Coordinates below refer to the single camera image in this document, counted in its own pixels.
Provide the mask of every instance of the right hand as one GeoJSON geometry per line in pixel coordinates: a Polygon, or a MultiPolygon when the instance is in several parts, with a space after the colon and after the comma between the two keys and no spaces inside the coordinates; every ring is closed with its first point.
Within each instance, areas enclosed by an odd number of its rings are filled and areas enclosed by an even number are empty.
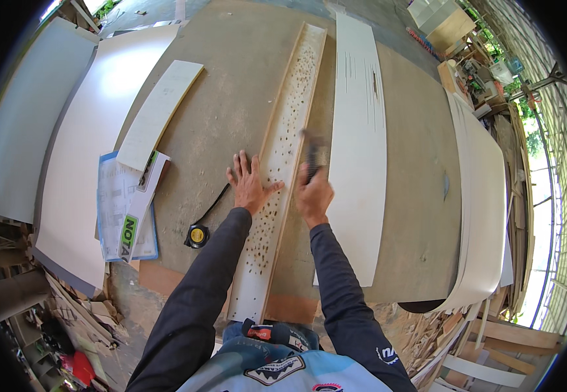
{"type": "Polygon", "coordinates": [[[326,209],[334,199],[334,190],[326,180],[325,168],[319,168],[307,185],[307,163],[301,165],[296,186],[296,208],[311,229],[321,223],[329,223],[326,209]]]}

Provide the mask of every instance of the black tape measure strap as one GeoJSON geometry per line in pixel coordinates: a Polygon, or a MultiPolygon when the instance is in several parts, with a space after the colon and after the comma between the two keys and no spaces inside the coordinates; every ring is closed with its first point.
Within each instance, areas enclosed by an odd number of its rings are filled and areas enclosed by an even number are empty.
{"type": "Polygon", "coordinates": [[[213,204],[211,204],[209,209],[205,211],[203,216],[201,216],[196,222],[190,225],[190,228],[187,230],[187,236],[185,237],[185,241],[183,242],[183,244],[186,247],[198,249],[205,246],[205,244],[209,240],[209,228],[207,226],[199,224],[199,222],[202,221],[212,209],[214,209],[216,204],[225,195],[227,189],[229,189],[229,186],[231,186],[231,184],[227,183],[223,188],[222,192],[220,192],[216,200],[213,202],[213,204]]]}

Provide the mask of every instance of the black long sleeve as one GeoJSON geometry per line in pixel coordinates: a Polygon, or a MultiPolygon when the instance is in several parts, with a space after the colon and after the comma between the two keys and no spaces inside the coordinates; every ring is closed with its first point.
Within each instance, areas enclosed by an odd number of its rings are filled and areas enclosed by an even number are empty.
{"type": "Polygon", "coordinates": [[[214,232],[163,306],[128,392],[176,391],[209,359],[252,222],[248,210],[234,208],[214,232]]]}
{"type": "Polygon", "coordinates": [[[331,226],[324,223],[312,228],[310,239],[325,330],[335,351],[357,361],[393,391],[416,392],[373,310],[366,306],[362,288],[331,226]]]}

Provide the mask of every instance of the left hand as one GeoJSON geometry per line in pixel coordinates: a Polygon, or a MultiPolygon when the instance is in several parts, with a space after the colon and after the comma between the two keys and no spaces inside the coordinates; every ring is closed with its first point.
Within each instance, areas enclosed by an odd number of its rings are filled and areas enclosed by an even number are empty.
{"type": "Polygon", "coordinates": [[[283,181],[277,181],[268,188],[264,188],[259,180],[259,157],[254,155],[251,158],[251,172],[248,171],[246,163],[246,153],[240,151],[240,155],[233,155],[233,167],[238,179],[236,180],[231,173],[231,168],[227,168],[227,179],[229,184],[236,191],[236,202],[234,207],[244,207],[255,215],[264,205],[266,200],[273,192],[283,188],[283,181]]]}

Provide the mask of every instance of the paper document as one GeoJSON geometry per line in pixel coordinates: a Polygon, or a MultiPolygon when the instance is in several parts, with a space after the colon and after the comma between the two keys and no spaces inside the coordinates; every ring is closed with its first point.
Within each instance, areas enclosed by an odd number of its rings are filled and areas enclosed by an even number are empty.
{"type": "MultiPolygon", "coordinates": [[[[118,252],[120,235],[131,199],[142,177],[142,172],[116,160],[117,151],[102,155],[98,164],[98,238],[107,262],[121,260],[118,252]]],[[[141,233],[133,248],[133,260],[158,257],[157,234],[153,205],[142,220],[141,233]]]]}

